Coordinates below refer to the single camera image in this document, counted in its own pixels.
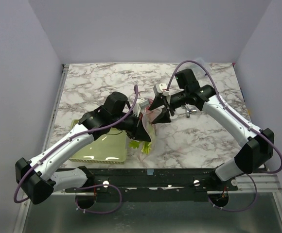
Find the green fake celery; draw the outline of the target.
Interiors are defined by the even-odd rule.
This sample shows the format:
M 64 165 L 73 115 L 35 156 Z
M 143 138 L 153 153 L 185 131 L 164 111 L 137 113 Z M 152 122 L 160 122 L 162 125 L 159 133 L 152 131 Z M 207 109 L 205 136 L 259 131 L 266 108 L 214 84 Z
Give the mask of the green fake celery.
M 149 155 L 156 142 L 156 128 L 151 125 L 147 128 L 147 131 L 151 137 L 151 142 L 130 139 L 128 142 L 128 147 L 132 148 L 133 150 L 139 150 L 143 155 Z

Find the clear zip top bag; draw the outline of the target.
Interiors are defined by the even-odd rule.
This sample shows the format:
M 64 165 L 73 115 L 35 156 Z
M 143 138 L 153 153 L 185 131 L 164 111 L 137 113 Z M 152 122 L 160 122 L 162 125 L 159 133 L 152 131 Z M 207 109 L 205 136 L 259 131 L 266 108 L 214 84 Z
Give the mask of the clear zip top bag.
M 149 110 L 149 107 L 142 110 L 142 123 L 145 130 L 148 132 L 151 141 L 138 141 L 139 147 L 137 148 L 137 158 L 140 162 L 143 162 L 149 155 L 154 153 L 157 144 L 157 125 L 152 124 L 152 121 L 160 114 L 160 112 L 160 109 Z

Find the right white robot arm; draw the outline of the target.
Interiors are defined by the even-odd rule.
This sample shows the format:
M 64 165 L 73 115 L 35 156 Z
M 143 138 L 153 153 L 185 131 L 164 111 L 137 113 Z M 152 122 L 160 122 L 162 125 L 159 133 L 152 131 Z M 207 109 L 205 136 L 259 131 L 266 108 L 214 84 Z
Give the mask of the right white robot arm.
M 155 98 L 149 107 L 162 107 L 161 113 L 152 121 L 170 123 L 174 111 L 185 104 L 193 105 L 208 114 L 225 128 L 241 147 L 236 156 L 218 166 L 209 178 L 210 187 L 220 190 L 227 180 L 243 173 L 251 174 L 273 155 L 274 133 L 260 129 L 231 108 L 210 85 L 200 86 L 193 71 L 185 69 L 175 74 L 180 92 L 170 94 L 167 84 L 159 83 L 153 88 Z

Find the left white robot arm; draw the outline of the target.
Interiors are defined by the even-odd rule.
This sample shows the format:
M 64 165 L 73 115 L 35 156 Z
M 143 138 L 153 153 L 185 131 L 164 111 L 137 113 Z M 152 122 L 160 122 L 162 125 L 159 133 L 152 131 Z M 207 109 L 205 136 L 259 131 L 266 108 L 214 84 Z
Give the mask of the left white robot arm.
M 133 140 L 151 142 L 151 137 L 142 122 L 143 110 L 149 106 L 145 98 L 135 97 L 132 104 L 126 95 L 112 92 L 104 104 L 85 113 L 78 123 L 57 143 L 38 156 L 15 163 L 19 190 L 23 190 L 33 204 L 45 201 L 53 192 L 62 189 L 79 188 L 87 192 L 93 187 L 93 175 L 85 168 L 59 172 L 59 167 L 83 147 L 109 133 L 111 128 L 125 131 Z

